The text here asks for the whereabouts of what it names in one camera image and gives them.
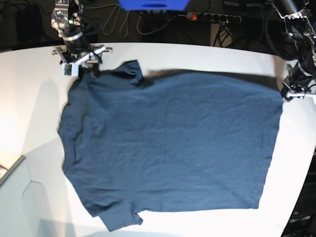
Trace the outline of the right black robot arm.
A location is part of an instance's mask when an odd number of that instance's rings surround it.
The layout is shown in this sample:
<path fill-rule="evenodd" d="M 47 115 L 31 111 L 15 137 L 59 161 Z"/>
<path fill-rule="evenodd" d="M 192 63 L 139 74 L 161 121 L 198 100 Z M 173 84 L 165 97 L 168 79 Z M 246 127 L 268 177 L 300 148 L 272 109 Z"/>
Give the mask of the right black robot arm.
<path fill-rule="evenodd" d="M 83 4 L 79 0 L 56 0 L 51 14 L 51 26 L 64 42 L 57 46 L 53 55 L 60 56 L 63 76 L 80 77 L 84 70 L 93 77 L 100 76 L 102 54 L 109 53 L 112 48 L 103 44 L 92 45 L 87 39 L 88 27 L 83 23 Z"/>

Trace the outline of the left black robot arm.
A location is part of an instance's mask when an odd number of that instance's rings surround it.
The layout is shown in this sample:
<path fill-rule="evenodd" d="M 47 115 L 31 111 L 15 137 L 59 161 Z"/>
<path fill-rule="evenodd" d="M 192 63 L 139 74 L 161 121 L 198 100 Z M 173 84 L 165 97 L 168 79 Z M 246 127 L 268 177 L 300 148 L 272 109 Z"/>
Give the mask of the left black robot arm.
<path fill-rule="evenodd" d="M 275 55 L 285 61 L 296 60 L 295 66 L 288 64 L 287 77 L 282 82 L 280 91 L 284 101 L 293 98 L 310 97 L 315 99 L 316 93 L 312 90 L 316 85 L 316 17 L 307 8 L 308 0 L 271 0 L 273 10 L 269 13 L 264 24 L 264 33 L 268 45 Z M 292 57 L 282 56 L 276 49 L 269 33 L 269 21 L 274 13 L 278 13 L 284 21 L 287 36 L 298 50 Z"/>

